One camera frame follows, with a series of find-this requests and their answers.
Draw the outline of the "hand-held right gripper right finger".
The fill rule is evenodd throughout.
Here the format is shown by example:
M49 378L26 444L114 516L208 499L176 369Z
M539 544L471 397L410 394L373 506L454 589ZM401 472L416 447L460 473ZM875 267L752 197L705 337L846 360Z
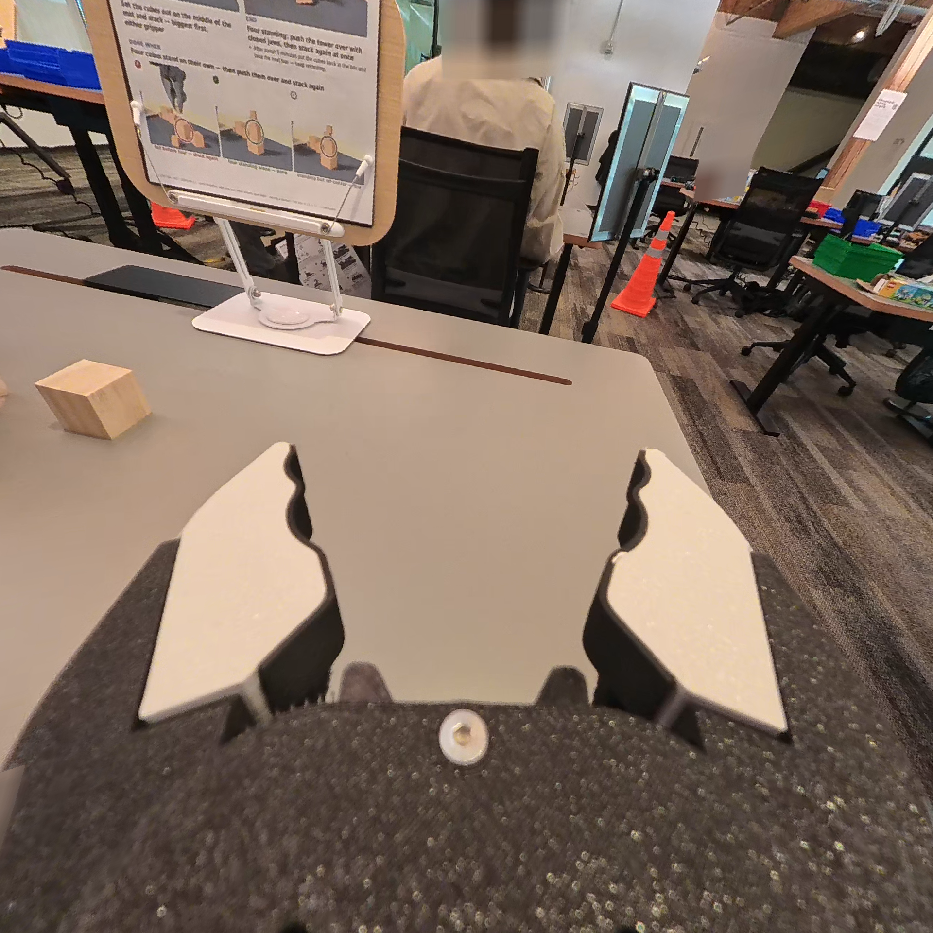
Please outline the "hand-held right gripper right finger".
M751 546L658 449L642 449L582 644L592 701L676 733L705 711L788 733Z

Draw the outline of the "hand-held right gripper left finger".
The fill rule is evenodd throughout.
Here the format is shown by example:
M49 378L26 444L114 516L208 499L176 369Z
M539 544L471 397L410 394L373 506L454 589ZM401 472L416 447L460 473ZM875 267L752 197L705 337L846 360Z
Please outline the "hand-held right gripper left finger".
M141 722L231 702L259 724L326 698L344 623L311 537L297 450L285 441L195 512L178 540Z

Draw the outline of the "large wooden cube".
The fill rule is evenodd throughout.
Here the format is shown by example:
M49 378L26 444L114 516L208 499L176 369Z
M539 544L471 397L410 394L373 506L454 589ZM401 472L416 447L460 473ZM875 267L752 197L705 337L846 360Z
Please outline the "large wooden cube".
M81 359L35 388L65 431L114 440L152 413L133 370Z

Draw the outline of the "white tablet stand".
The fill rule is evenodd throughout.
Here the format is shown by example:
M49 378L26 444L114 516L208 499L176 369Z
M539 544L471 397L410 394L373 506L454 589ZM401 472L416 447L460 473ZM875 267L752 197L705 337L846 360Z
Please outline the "white tablet stand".
M242 284L240 292L195 317L192 324L196 330L316 356L336 356L346 351L370 323L367 313L344 308L332 245L333 240L341 241L345 235L338 217L311 219L280 209L183 190L166 189L164 194L180 208L214 217ZM232 220L268 221L287 232L319 239L331 300L321 302L260 290L230 227Z

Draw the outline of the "black office chair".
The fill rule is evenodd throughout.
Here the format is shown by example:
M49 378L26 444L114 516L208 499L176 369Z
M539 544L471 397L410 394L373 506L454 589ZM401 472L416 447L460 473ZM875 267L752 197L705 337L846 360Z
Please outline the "black office chair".
M748 290L739 280L741 274L765 274L789 259L790 247L800 243L800 222L820 186L816 178L758 169L710 244L709 259L729 274L687 282L684 291L692 294L691 303L697 305L711 293L740 299Z
M846 361L826 345L828 336L842 325L842 314L847 307L836 292L806 288L791 301L789 316L798 321L791 336L780 341L752 342L741 348L741 356L750 356L756 349L776 354L775 361L755 387L749 388L739 380L731 382L752 414L758 415L777 387L812 359L821 362L829 375L842 381L838 395L849 397L854 392L856 383L847 371Z

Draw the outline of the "black flat pad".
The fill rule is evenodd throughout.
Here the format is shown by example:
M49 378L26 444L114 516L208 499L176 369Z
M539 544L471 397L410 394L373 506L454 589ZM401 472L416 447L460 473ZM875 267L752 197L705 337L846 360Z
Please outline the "black flat pad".
M241 286L230 286L138 265L124 265L83 279L82 284L106 292L173 305L209 310L232 297Z

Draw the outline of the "printed paper leaflet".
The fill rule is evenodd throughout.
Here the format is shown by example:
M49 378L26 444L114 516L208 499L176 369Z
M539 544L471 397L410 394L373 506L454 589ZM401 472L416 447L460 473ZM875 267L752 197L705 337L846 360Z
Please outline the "printed paper leaflet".
M323 242L304 234L286 234L273 240L272 245L282 261L289 261L290 242L294 245L299 283L313 289L330 290ZM341 292L353 297L370 298L371 277L367 265L369 248L361 247L359 251L353 246L335 242L332 251Z

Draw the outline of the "colourful toy box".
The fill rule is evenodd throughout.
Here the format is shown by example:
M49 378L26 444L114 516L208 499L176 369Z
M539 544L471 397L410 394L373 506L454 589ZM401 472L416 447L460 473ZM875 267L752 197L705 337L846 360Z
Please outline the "colourful toy box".
M912 279L899 274L882 274L869 283L869 291L879 297L923 310L932 309L931 280Z

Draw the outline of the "stack of green trays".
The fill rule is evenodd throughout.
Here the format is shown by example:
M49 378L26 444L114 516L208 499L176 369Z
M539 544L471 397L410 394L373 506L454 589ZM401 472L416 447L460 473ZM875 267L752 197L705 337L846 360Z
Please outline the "stack of green trays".
M840 278L869 282L891 272L902 259L900 251L879 243L857 243L828 234L814 251L812 263Z

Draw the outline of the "black mesh chair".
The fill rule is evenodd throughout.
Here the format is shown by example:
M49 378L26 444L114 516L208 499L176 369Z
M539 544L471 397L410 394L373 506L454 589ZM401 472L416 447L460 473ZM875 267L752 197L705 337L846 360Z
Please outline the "black mesh chair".
M395 218L370 249L372 299L518 328L537 150L403 127L399 155Z

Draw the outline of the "teal framed glass panel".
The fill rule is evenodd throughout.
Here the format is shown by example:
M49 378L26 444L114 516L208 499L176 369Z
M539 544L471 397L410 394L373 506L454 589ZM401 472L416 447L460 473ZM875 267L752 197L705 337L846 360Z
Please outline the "teal framed glass panel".
M592 220L591 242L608 242L622 235L636 198L640 173L653 170L656 175L647 187L630 237L645 234L689 100L687 95L673 91L629 85L608 175Z

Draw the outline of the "computer monitor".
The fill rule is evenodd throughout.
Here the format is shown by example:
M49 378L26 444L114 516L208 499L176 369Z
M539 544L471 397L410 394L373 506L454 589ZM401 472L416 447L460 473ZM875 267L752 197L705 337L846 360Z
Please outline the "computer monitor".
M932 210L932 175L911 173L881 205L877 220L891 227L914 230Z

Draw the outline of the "wooden backed instruction board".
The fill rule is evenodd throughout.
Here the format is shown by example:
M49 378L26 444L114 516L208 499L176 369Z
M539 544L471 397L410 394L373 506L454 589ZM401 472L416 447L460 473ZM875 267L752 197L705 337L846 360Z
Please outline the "wooden backed instruction board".
M396 2L84 2L123 168L147 200L352 245L395 217Z

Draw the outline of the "white paper sign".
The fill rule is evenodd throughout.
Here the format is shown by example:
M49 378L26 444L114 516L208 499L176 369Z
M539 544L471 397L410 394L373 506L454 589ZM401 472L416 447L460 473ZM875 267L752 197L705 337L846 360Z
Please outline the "white paper sign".
M907 93L904 91L891 88L880 90L852 137L865 142L877 141L906 98Z

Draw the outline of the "row of blue bins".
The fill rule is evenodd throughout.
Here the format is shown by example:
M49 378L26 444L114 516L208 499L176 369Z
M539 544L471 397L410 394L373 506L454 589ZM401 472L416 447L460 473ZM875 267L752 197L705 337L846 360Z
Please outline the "row of blue bins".
M1 49L1 72L60 87L102 91L90 52L6 40Z

